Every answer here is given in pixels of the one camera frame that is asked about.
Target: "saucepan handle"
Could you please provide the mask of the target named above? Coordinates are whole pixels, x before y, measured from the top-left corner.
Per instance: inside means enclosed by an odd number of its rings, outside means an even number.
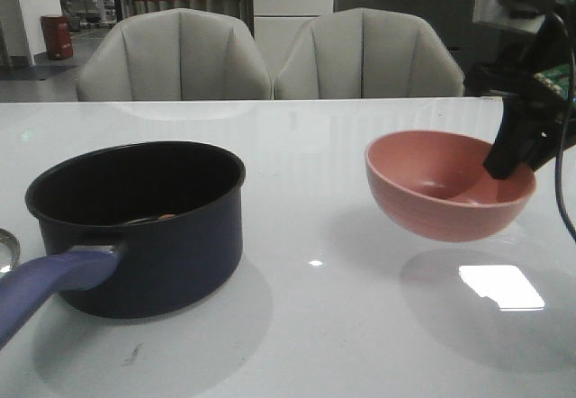
[[[0,348],[52,294],[101,284],[116,270],[119,259],[113,246],[73,247],[8,272],[0,279]]]

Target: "glossy table surface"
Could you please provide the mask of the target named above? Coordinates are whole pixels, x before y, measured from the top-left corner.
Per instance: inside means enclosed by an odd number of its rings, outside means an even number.
[[[137,321],[54,296],[0,351],[0,397],[573,398],[576,247],[553,163],[507,229],[467,243],[398,227],[366,182],[374,138],[433,129],[492,141],[500,115],[487,98],[0,104],[0,227],[24,261],[43,255],[25,189],[66,158],[195,140],[247,167],[244,254],[225,285]],[[570,150],[569,210],[575,164]]]

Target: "black cable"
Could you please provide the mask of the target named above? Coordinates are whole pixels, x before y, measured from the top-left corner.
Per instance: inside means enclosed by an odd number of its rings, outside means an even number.
[[[566,102],[566,111],[564,113],[564,117],[562,120],[562,133],[560,136],[560,140],[558,142],[558,150],[556,151],[556,160],[554,164],[554,191],[556,196],[556,205],[558,206],[558,212],[562,217],[562,221],[566,226],[566,229],[576,241],[576,229],[574,229],[574,225],[570,219],[568,212],[566,211],[566,205],[564,204],[564,196],[563,196],[563,157],[564,157],[564,148],[566,145],[566,137],[568,136],[568,128],[570,125],[570,121],[572,118],[572,109],[574,105],[574,36],[572,31],[572,11],[569,4],[566,4],[566,21],[564,22],[562,18],[554,14],[553,18],[561,25],[563,31],[566,34],[566,38],[568,41],[568,49],[570,53],[570,63],[568,67],[568,75],[569,75],[569,82],[568,82],[568,96]]]

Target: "bowl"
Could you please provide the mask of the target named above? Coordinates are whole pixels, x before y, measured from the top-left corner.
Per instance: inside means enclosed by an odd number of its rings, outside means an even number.
[[[520,164],[507,179],[482,162],[488,142],[441,131],[400,131],[368,145],[366,174],[381,209],[405,229],[434,240],[478,240],[504,229],[536,189]]]

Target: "chair backrest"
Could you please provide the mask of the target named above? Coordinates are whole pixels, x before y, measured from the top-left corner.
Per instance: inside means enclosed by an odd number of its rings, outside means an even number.
[[[274,82],[278,99],[460,96],[464,75],[423,19],[366,8],[305,23]]]
[[[116,24],[80,73],[80,101],[270,99],[272,85],[247,26],[178,8]]]

